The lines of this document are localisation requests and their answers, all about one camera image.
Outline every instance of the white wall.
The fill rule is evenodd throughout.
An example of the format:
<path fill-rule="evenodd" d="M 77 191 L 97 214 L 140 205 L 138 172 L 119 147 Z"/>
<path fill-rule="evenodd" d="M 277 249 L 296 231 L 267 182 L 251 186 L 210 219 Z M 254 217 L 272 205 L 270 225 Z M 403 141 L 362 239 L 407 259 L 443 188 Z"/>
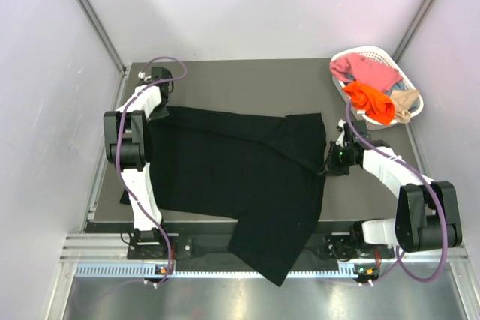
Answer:
<path fill-rule="evenodd" d="M 392 53 L 421 0 L 91 0 L 125 63 Z"/>
<path fill-rule="evenodd" d="M 0 308 L 39 319 L 119 73 L 76 0 L 0 0 Z"/>
<path fill-rule="evenodd" d="M 425 100 L 412 125 L 427 167 L 457 188 L 464 240 L 478 278 L 479 20 L 479 0 L 437 0 L 400 62 Z"/>

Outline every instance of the laundry basket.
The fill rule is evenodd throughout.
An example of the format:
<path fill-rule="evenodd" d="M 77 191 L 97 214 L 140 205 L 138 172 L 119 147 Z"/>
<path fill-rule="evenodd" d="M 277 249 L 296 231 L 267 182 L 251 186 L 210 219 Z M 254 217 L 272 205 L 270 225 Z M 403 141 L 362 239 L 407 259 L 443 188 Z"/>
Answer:
<path fill-rule="evenodd" d="M 393 67 L 394 69 L 398 70 L 398 73 L 400 73 L 403 83 L 405 85 L 405 90 L 410 90 L 410 89 L 415 89 L 415 86 L 409 81 L 409 79 L 405 76 L 404 72 L 398 67 L 398 65 L 393 61 L 392 58 L 390 58 L 390 55 L 387 54 L 384 50 L 377 48 L 376 46 L 360 46 L 358 48 L 353 48 L 349 50 L 345 50 L 344 52 L 339 52 L 336 56 L 332 58 L 332 61 L 337 60 L 338 58 L 350 54 L 352 52 L 356 52 L 360 55 L 363 55 L 369 59 L 372 59 L 374 61 L 378 61 L 379 63 L 388 65 L 389 67 Z M 335 75 L 332 76 L 333 83 L 337 87 L 338 91 L 340 92 L 340 95 L 342 98 L 345 100 L 345 102 L 350 101 L 350 97 L 342 90 L 345 87 L 345 84 L 343 84 L 341 81 L 339 81 Z M 420 112 L 423 110 L 423 99 L 422 96 L 418 96 L 418 99 L 416 100 L 416 109 L 412 111 L 410 114 L 412 115 L 412 118 L 420 114 Z M 352 106 L 352 113 L 353 115 L 357 118 L 357 120 L 365 120 L 367 122 L 367 129 L 369 130 L 380 130 L 380 129 L 385 129 L 386 127 L 392 127 L 396 124 L 399 124 L 395 119 L 391 121 L 389 126 L 385 126 L 378 121 L 373 120 L 372 118 L 369 118 L 366 116 L 364 110 L 357 110 Z"/>

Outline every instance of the orange cloth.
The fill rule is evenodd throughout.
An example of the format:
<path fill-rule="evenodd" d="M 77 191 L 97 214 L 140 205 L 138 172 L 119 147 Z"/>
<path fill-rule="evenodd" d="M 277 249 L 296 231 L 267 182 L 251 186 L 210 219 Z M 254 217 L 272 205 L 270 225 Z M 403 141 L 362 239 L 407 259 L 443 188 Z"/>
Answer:
<path fill-rule="evenodd" d="M 343 88 L 357 110 L 365 110 L 368 117 L 389 125 L 395 117 L 395 105 L 381 91 L 361 82 L 351 82 Z"/>

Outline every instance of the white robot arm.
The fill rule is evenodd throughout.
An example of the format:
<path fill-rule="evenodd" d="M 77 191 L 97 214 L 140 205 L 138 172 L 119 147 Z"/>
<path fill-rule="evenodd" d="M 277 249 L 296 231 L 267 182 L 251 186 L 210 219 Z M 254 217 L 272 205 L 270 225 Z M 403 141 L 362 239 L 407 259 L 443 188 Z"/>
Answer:
<path fill-rule="evenodd" d="M 368 139 L 364 121 L 354 121 L 353 126 Z M 438 214 L 428 214 L 426 207 L 434 209 L 432 199 L 425 191 L 424 182 L 407 167 L 394 160 L 401 160 L 384 142 L 371 142 L 378 151 L 365 148 L 349 125 L 339 121 L 340 136 L 331 147 L 322 175 L 348 175 L 353 165 L 360 165 L 382 182 L 398 199 L 394 219 L 362 220 L 357 222 L 355 237 L 362 244 L 400 245 L 407 252 L 441 248 L 442 234 Z M 435 182 L 422 175 L 432 186 L 442 203 L 447 224 L 448 246 L 459 246 L 462 241 L 460 216 L 455 189 L 447 181 Z"/>
<path fill-rule="evenodd" d="M 135 98 L 127 108 L 122 144 L 120 150 L 121 178 L 128 189 L 138 199 L 133 210 L 133 234 L 131 239 L 135 245 L 160 243 L 161 237 L 152 219 L 162 223 L 162 215 L 155 203 L 152 183 L 150 182 L 150 161 L 152 144 L 150 143 L 147 122 L 154 109 L 159 108 L 156 115 L 167 115 L 165 108 L 170 98 L 169 84 L 164 82 L 156 86 L 147 86 L 159 79 L 171 79 L 172 74 L 164 67 L 153 67 L 151 76 L 141 79 L 133 95 L 125 105 L 116 111 L 106 112 L 103 116 L 106 158 L 112 164 L 116 162 L 117 140 L 120 131 L 120 118 L 127 104 Z M 130 203 L 135 203 L 132 196 Z"/>

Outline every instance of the beige cloth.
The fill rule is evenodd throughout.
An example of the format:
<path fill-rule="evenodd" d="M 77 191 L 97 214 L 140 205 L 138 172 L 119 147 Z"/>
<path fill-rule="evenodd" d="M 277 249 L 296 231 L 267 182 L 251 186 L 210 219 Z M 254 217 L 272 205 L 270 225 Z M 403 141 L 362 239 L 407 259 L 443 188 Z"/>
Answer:
<path fill-rule="evenodd" d="M 390 99 L 395 105 L 395 120 L 406 124 L 410 121 L 412 115 L 409 112 L 410 107 L 419 98 L 419 91 L 413 90 L 394 90 L 391 92 Z"/>

